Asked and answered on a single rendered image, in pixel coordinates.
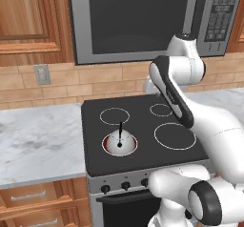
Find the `wooden drawer front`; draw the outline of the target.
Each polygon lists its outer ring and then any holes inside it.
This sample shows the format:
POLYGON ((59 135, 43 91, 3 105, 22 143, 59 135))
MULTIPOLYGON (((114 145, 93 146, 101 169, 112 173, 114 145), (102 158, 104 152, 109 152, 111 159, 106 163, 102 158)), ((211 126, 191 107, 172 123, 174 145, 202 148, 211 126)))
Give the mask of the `wooden drawer front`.
POLYGON ((56 200, 63 195, 60 182, 48 182, 0 190, 0 206, 16 207, 56 200))
POLYGON ((27 227, 56 218, 58 218, 56 225, 45 227, 80 227, 80 220, 73 208, 49 208, 22 212, 0 208, 0 227, 27 227))

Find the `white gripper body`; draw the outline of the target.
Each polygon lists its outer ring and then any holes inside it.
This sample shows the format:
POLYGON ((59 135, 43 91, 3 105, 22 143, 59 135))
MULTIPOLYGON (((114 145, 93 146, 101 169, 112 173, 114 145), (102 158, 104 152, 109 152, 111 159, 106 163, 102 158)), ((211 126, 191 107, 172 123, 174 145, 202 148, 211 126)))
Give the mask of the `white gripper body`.
POLYGON ((155 87, 149 77, 147 77, 145 82, 143 83, 143 91, 145 94, 160 95, 160 91, 155 87))

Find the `black oven door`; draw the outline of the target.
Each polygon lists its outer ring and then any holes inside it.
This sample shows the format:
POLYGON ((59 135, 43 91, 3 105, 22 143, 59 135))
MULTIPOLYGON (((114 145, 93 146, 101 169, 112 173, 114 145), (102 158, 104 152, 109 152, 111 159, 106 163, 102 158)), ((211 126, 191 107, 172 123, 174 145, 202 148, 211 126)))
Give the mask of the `black oven door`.
POLYGON ((148 227, 161 199, 152 198, 121 204, 102 204, 104 227, 148 227))

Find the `silver microwave oven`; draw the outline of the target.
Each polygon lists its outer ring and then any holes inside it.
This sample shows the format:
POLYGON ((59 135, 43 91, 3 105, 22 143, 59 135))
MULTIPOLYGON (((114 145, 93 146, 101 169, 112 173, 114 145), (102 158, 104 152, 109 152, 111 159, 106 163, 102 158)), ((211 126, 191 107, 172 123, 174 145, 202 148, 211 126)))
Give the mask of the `silver microwave oven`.
MULTIPOLYGON (((77 65, 148 61, 184 34, 188 0, 69 0, 77 65)), ((240 0, 196 0, 190 36, 202 57, 227 50, 240 0)))

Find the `black hob with oven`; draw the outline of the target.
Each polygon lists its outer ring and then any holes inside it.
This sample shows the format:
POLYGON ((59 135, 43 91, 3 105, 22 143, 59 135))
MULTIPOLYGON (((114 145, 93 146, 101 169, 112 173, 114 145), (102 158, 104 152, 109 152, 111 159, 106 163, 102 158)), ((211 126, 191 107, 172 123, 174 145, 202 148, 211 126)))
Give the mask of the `black hob with oven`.
POLYGON ((214 173, 198 138, 180 125, 162 96, 88 100, 81 112, 92 227, 104 227, 99 197, 149 190, 140 181, 155 170, 200 164, 214 173), (102 141, 120 123, 136 138, 137 149, 127 156, 112 156, 104 151, 102 141), (131 183, 127 191, 121 188, 125 181, 131 183), (101 192, 103 185, 111 187, 106 194, 101 192))

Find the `wooden wall cupboard door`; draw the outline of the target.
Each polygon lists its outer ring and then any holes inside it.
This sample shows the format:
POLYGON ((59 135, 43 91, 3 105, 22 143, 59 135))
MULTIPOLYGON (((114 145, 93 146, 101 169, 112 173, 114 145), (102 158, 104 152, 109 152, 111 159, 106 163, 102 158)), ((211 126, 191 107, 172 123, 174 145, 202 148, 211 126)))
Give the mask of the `wooden wall cupboard door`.
POLYGON ((227 52, 244 52, 244 0, 240 0, 227 52))
POLYGON ((72 60, 68 0, 0 0, 0 67, 72 60))

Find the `grey wall outlet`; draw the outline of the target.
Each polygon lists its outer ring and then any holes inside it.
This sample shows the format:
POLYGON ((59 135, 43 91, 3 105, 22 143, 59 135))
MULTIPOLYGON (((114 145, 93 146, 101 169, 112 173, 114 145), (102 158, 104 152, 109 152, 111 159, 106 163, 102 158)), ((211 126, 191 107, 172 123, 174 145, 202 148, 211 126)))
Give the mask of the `grey wall outlet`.
POLYGON ((34 65, 33 68, 38 85, 49 85, 51 83, 49 68, 46 64, 34 65))

